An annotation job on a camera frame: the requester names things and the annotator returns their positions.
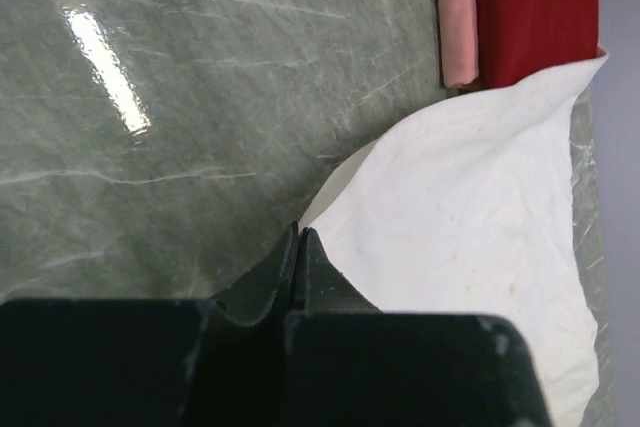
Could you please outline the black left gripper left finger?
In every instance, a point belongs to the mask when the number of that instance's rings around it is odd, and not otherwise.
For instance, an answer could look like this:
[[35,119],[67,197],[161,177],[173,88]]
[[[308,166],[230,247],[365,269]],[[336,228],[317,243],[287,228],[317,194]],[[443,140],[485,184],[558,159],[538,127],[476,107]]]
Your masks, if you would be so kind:
[[233,324],[254,327],[290,304],[299,247],[299,227],[290,224],[268,254],[232,285],[214,295]]

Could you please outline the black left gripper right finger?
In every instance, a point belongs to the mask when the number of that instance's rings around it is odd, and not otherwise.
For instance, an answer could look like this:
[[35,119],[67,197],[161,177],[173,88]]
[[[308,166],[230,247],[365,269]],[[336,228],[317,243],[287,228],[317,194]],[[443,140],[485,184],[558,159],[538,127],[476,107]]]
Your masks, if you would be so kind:
[[380,313],[330,262],[318,232],[305,228],[298,255],[298,308],[308,313]]

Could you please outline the white t shirt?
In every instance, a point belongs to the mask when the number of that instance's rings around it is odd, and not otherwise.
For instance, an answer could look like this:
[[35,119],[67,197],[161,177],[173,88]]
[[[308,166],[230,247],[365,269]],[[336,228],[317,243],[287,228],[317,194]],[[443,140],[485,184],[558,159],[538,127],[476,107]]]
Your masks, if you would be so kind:
[[556,426],[579,425],[599,385],[573,246],[570,125],[606,60],[598,51],[412,114],[346,159],[301,219],[385,312],[510,321]]

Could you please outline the pink folded t shirt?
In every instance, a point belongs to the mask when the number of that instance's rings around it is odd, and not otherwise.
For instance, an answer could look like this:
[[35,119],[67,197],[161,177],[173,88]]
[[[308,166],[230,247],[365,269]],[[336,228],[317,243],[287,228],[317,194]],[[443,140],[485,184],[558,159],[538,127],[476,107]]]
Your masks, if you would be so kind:
[[476,0],[437,0],[443,83],[459,89],[479,76]]

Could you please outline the red folded t shirt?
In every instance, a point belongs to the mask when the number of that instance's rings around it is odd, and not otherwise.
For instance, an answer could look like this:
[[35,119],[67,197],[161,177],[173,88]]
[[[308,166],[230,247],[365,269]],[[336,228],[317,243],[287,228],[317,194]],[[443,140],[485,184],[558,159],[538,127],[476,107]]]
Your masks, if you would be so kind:
[[599,0],[476,0],[481,85],[598,55]]

